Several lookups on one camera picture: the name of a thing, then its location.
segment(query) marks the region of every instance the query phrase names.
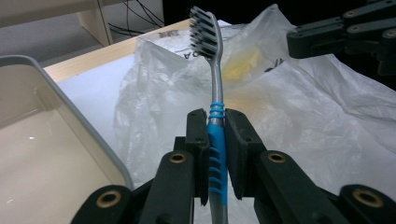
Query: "blue rubber grip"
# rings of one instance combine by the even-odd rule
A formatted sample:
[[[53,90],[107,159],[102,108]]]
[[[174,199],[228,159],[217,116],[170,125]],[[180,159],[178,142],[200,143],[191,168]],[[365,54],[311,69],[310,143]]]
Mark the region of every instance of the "blue rubber grip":
[[[226,150],[224,128],[208,123],[207,133],[210,141],[210,163],[209,166],[209,192],[216,192],[221,194],[221,202],[227,205],[227,163],[226,163]]]

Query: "cable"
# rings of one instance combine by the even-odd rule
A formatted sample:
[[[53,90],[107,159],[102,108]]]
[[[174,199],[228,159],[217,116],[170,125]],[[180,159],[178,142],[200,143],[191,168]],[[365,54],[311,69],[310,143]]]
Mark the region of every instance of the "cable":
[[[153,25],[158,25],[158,24],[156,24],[156,23],[154,23],[154,22],[152,22],[152,21],[146,20],[146,18],[144,18],[144,17],[140,16],[139,14],[137,14],[136,12],[134,12],[134,11],[128,6],[128,1],[127,1],[127,3],[123,3],[123,4],[127,7],[127,9],[129,8],[129,10],[131,10],[136,16],[140,17],[142,20],[144,20],[144,21],[146,21],[146,22],[148,22],[148,23],[150,23],[150,24],[153,24]]]
[[[155,25],[157,25],[158,27],[161,28],[161,25],[159,25],[157,22],[155,22],[155,20],[152,19],[152,18],[150,17],[150,15],[148,14],[148,12],[146,11],[146,8],[147,8],[147,7],[145,7],[143,4],[141,4],[138,0],[136,0],[136,2],[142,7],[143,11],[144,11],[144,12],[146,13],[146,15],[151,19],[151,21],[152,21],[153,23],[155,23]]]
[[[152,11],[150,11],[145,5],[143,5],[142,3],[139,2],[139,0],[136,0],[136,2],[138,2],[140,4],[141,7],[144,7],[149,13],[151,13],[151,15],[153,15],[158,21],[165,23],[164,21],[162,21],[160,18],[158,18]]]
[[[135,35],[126,34],[126,33],[123,33],[123,32],[117,31],[117,30],[114,30],[114,29],[113,29],[113,28],[111,28],[111,27],[110,27],[110,30],[111,30],[112,32],[115,32],[115,33],[117,33],[117,34],[120,34],[120,35],[129,35],[129,36],[135,36]]]
[[[137,33],[137,34],[140,34],[140,35],[145,34],[144,32],[135,31],[135,30],[130,30],[130,29],[125,29],[125,28],[122,28],[122,27],[113,25],[113,24],[111,24],[111,23],[109,23],[108,25],[110,25],[110,26],[112,26],[112,27],[114,27],[114,28],[116,28],[116,29],[119,29],[119,30],[121,30],[121,31]]]
[[[129,29],[129,14],[128,14],[128,12],[129,12],[129,10],[128,10],[129,6],[128,6],[128,3],[129,3],[129,0],[126,1],[126,27],[128,28],[128,33],[129,33],[129,35],[132,36],[132,35],[131,35],[131,31],[130,31],[130,29]]]

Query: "white plastic bag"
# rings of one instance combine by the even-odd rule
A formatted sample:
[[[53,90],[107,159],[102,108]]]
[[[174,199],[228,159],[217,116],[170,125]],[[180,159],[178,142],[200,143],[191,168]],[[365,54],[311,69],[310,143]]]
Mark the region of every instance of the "white plastic bag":
[[[225,107],[245,113],[267,149],[291,155],[318,186],[338,194],[363,184],[395,200],[396,92],[333,55],[292,59],[292,28],[273,5],[224,41]],[[173,43],[189,44],[178,38]],[[187,114],[208,110],[211,99],[204,58],[186,60],[153,42],[139,39],[115,114],[117,153],[136,186],[155,176],[175,137],[185,135]],[[230,223],[257,222],[251,200],[238,202],[231,187],[229,198]],[[194,223],[210,222],[207,207],[195,206]]]

